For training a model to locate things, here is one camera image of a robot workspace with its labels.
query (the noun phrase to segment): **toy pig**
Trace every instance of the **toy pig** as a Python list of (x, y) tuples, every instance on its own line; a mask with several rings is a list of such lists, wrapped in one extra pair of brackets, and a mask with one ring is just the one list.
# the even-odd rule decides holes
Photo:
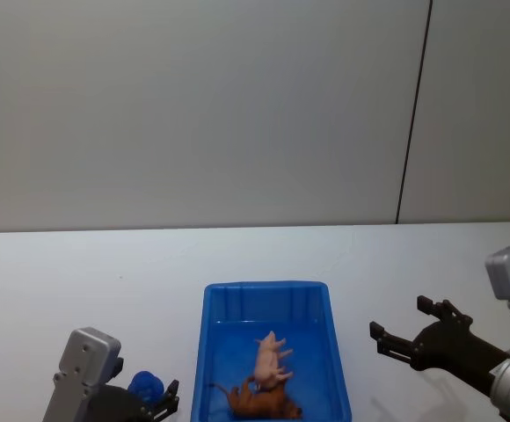
[(292, 349), (281, 352), (280, 349), (287, 342), (285, 338), (276, 341), (274, 331), (269, 332), (268, 336), (262, 340), (256, 340), (259, 343), (257, 353), (257, 363), (253, 371), (253, 377), (258, 384), (259, 389), (273, 389), (279, 382), (292, 377), (294, 373), (284, 374), (284, 367), (279, 367), (279, 359), (292, 353)]

